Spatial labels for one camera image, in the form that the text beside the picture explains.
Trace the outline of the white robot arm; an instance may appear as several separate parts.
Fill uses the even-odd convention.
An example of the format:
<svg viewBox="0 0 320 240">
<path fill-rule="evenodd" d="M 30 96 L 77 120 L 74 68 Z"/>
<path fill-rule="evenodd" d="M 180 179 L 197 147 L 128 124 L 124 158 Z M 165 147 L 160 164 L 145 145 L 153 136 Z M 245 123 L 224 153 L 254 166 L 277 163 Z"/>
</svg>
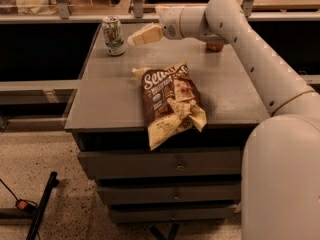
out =
<svg viewBox="0 0 320 240">
<path fill-rule="evenodd" d="M 236 0 L 156 9 L 132 45 L 196 38 L 229 43 L 269 118 L 243 152 L 242 240 L 320 240 L 320 95 L 249 25 Z"/>
</svg>

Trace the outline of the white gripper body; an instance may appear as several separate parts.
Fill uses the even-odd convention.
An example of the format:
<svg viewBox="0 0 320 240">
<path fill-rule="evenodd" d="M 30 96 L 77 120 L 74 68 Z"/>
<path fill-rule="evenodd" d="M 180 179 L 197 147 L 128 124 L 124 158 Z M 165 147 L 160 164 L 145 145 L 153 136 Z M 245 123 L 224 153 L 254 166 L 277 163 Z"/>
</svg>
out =
<svg viewBox="0 0 320 240">
<path fill-rule="evenodd" d="M 183 39 L 180 30 L 180 19 L 183 7 L 156 6 L 155 10 L 159 17 L 159 23 L 163 29 L 164 36 L 170 40 Z"/>
</svg>

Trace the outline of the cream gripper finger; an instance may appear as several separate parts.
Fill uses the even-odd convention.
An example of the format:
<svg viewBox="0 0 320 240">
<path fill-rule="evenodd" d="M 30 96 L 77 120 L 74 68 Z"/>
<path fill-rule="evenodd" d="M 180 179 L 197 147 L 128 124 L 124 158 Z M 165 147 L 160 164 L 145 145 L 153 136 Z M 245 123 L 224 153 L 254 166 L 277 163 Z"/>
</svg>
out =
<svg viewBox="0 0 320 240">
<path fill-rule="evenodd" d="M 129 45 L 140 46 L 147 43 L 160 41 L 162 37 L 163 30 L 161 26 L 159 24 L 150 23 L 130 35 L 127 41 Z"/>
</svg>

